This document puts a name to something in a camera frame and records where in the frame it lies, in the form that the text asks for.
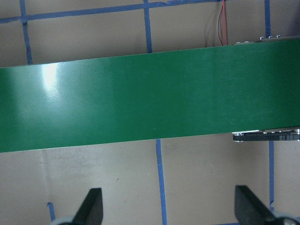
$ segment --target red wire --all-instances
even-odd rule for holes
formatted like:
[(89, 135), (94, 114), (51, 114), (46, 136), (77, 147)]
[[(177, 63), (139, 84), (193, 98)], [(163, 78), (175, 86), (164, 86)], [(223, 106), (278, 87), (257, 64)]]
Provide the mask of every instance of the red wire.
[(223, 45), (226, 45), (226, 16), (225, 16), (225, 0), (223, 0)]

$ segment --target conveyor belt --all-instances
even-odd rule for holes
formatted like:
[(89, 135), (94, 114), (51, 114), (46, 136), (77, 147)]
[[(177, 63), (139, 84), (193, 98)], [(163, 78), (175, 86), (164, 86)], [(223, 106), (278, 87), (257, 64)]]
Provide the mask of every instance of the conveyor belt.
[(0, 69), (0, 152), (300, 125), (300, 41)]

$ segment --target green surface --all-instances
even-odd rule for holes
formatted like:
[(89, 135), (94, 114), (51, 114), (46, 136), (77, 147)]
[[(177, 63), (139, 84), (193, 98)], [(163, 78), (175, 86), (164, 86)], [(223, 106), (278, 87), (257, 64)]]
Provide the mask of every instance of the green surface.
[(0, 69), (0, 152), (300, 125), (300, 41)]

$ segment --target green conveyor belt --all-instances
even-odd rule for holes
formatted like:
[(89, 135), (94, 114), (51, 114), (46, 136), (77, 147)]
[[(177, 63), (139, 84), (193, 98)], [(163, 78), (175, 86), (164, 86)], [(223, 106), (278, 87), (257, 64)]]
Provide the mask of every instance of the green conveyor belt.
[(0, 69), (0, 152), (300, 125), (300, 41)]

